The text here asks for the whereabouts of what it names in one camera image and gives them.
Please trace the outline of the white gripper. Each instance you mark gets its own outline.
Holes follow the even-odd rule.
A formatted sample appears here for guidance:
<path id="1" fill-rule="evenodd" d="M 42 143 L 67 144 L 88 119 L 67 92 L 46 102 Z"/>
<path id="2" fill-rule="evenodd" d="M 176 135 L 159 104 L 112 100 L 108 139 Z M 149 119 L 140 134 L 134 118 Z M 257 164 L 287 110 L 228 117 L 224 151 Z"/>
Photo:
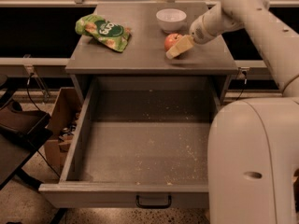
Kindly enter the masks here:
<path id="1" fill-rule="evenodd" d="M 168 59 L 173 59 L 191 49 L 194 46 L 194 42 L 197 44 L 205 44 L 207 42 L 202 16 L 199 16 L 191 24 L 189 34 L 190 35 L 183 35 L 182 38 L 169 49 L 169 51 L 165 52 L 165 55 Z"/>

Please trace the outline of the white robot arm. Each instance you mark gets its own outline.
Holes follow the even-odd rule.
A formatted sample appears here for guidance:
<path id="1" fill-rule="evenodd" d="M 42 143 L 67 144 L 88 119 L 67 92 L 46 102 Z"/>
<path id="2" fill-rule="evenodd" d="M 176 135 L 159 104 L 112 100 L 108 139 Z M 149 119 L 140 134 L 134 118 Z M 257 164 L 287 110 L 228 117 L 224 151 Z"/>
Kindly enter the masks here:
<path id="1" fill-rule="evenodd" d="M 269 10 L 268 0 L 220 0 L 190 34 L 205 44 L 243 28 L 281 93 L 225 106 L 209 131 L 211 224 L 297 224 L 299 34 Z"/>

